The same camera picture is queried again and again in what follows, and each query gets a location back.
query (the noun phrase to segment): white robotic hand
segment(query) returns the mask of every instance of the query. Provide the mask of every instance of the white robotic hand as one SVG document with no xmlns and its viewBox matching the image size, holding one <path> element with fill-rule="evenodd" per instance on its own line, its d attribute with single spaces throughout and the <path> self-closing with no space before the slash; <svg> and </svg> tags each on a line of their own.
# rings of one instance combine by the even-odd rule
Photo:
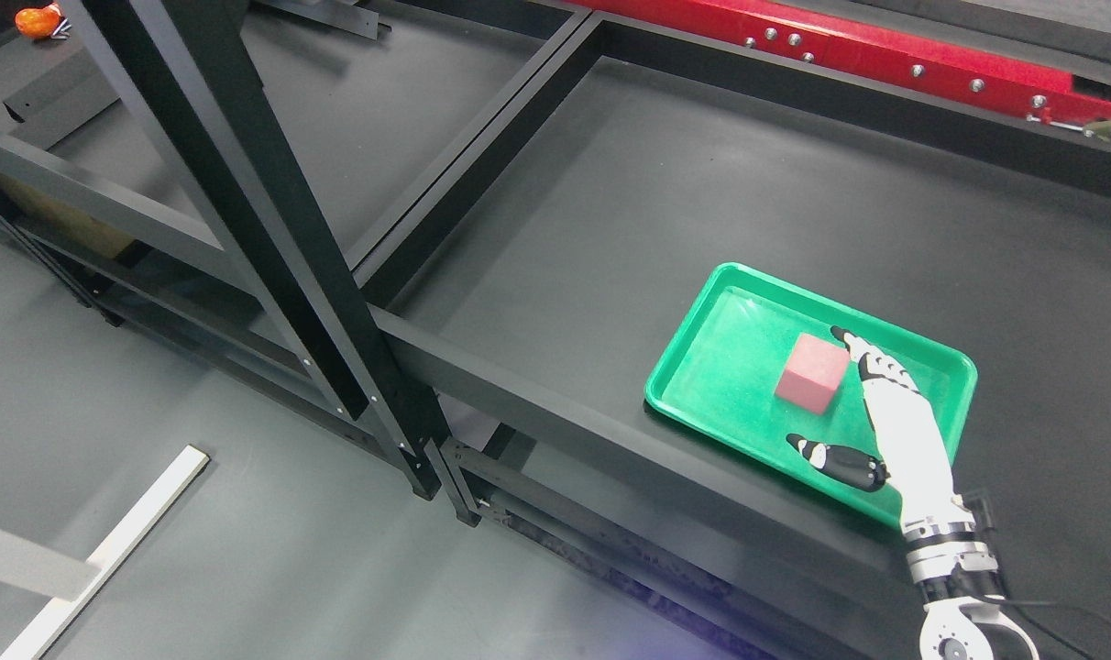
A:
<svg viewBox="0 0 1111 660">
<path fill-rule="evenodd" d="M 842 483 L 867 492 L 891 484 L 902 496 L 907 561 L 925 602 L 921 659 L 1039 660 L 1028 633 L 989 602 L 1004 597 L 999 563 L 954 492 L 930 402 L 898 360 L 852 332 L 831 332 L 857 363 L 881 456 L 795 433 L 788 442 L 812 467 Z"/>
</svg>

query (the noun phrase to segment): pink cube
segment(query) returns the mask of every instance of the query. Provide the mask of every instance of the pink cube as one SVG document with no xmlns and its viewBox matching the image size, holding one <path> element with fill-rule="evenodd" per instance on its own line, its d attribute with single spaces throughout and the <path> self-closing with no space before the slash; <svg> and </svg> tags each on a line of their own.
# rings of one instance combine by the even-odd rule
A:
<svg viewBox="0 0 1111 660">
<path fill-rule="evenodd" d="M 783 374 L 779 376 L 777 397 L 815 414 L 824 414 L 848 367 L 849 351 L 844 347 L 801 333 L 791 349 Z"/>
</svg>

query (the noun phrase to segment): robotic hand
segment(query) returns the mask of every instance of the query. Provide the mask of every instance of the robotic hand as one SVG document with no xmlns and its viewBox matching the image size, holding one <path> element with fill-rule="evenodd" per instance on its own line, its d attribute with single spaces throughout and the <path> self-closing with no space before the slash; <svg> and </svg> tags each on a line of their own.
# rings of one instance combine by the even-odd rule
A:
<svg viewBox="0 0 1111 660">
<path fill-rule="evenodd" d="M 902 496 L 907 561 L 925 602 L 921 660 L 1039 660 L 1028 633 L 992 602 L 1007 597 L 999 563 L 975 536 L 975 518 L 954 492 L 930 402 L 902 364 L 878 347 L 841 328 L 832 328 L 832 336 L 857 363 L 882 456 L 795 433 L 788 442 L 842 483 L 869 492 L 890 483 Z"/>
</svg>

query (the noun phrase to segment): white plank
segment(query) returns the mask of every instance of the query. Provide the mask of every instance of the white plank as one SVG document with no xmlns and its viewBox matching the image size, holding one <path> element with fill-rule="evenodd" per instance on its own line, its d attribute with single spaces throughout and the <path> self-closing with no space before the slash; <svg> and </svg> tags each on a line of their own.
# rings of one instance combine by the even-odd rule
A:
<svg viewBox="0 0 1111 660">
<path fill-rule="evenodd" d="M 76 598 L 99 573 L 80 559 L 0 530 L 0 581 L 51 598 Z"/>
<path fill-rule="evenodd" d="M 52 599 L 30 621 L 10 647 L 2 652 L 0 660 L 31 660 L 39 658 L 50 644 L 62 634 L 66 627 L 87 607 L 87 602 L 108 578 L 119 569 L 119 564 L 128 558 L 129 552 L 140 543 L 152 526 L 160 521 L 161 516 L 169 510 L 173 501 L 186 491 L 192 478 L 204 468 L 209 457 L 192 446 L 183 448 L 173 463 L 150 486 L 144 496 L 132 506 L 123 520 L 117 523 L 108 538 L 104 538 L 87 563 L 99 568 L 99 574 L 87 586 L 74 600 Z"/>
</svg>

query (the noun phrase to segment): green tray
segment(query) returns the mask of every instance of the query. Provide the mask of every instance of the green tray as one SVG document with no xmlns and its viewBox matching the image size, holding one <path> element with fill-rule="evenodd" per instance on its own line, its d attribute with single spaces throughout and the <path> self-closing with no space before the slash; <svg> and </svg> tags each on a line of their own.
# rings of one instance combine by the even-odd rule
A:
<svg viewBox="0 0 1111 660">
<path fill-rule="evenodd" d="M 878 456 L 852 364 L 822 417 L 774 396 L 799 334 L 833 341 L 831 326 L 862 336 L 910 371 L 953 461 L 978 379 L 969 357 L 738 263 L 723 263 L 710 276 L 649 376 L 644 397 L 678 422 L 899 527 L 902 498 L 894 489 L 867 493 L 841 484 L 812 469 L 784 439 L 799 433 Z"/>
</svg>

